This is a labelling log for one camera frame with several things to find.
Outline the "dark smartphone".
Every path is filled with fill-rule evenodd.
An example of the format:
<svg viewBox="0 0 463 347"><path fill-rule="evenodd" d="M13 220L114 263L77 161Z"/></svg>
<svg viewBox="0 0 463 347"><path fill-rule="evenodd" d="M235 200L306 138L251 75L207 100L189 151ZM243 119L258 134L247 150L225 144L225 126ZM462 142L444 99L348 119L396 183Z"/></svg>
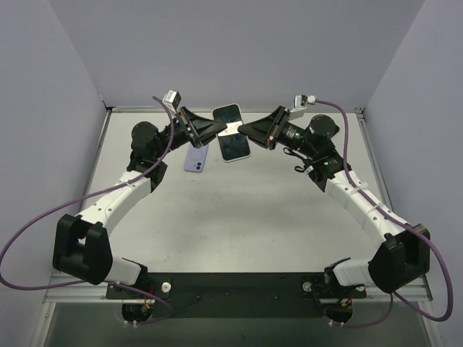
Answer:
<svg viewBox="0 0 463 347"><path fill-rule="evenodd" d="M215 121L225 123L226 129L217 134L217 139L224 162L232 162L251 156L248 139L238 132L243 125L241 110L238 104L229 104L212 110Z"/></svg>

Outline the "beige phone case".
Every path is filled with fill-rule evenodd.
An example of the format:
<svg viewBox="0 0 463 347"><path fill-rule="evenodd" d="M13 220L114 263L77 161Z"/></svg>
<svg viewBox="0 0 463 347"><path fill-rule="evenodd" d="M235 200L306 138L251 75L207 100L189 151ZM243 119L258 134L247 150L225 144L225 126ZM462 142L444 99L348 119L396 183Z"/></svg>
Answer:
<svg viewBox="0 0 463 347"><path fill-rule="evenodd" d="M236 121L236 122L231 122L226 124L225 130L219 132L217 134L217 137L226 137L226 136L231 136L233 134L238 134L238 128L243 125L241 121Z"/></svg>

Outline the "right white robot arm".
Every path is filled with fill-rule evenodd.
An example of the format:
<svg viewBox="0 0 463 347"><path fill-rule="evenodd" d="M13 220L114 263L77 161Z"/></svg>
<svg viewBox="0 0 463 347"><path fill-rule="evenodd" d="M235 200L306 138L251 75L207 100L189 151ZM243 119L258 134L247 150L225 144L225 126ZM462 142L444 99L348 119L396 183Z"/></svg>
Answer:
<svg viewBox="0 0 463 347"><path fill-rule="evenodd" d="M408 231L408 222L390 211L344 163L331 140L339 131L331 117L316 115L303 129L291 123L290 112L279 106L269 116L239 126L238 131L265 149L281 144L287 155L301 159L303 165L295 171L307 172L322 192L358 222L375 246L370 260L346 258L328 266L327 280L341 287L374 285L391 294L429 271L429 231L422 225Z"/></svg>

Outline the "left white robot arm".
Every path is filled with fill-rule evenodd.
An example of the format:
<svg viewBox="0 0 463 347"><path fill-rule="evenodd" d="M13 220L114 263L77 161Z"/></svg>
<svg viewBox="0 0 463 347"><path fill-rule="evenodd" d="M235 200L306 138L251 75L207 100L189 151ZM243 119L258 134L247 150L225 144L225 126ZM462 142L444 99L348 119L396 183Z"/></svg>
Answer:
<svg viewBox="0 0 463 347"><path fill-rule="evenodd" d="M109 236L122 218L162 182L167 165L163 158L187 143L202 147L226 129L181 107L164 130L148 121L132 129L129 165L118 184L90 207L64 215L57 223L52 265L54 269L93 285L122 283L132 297L148 290L147 268L113 255Z"/></svg>

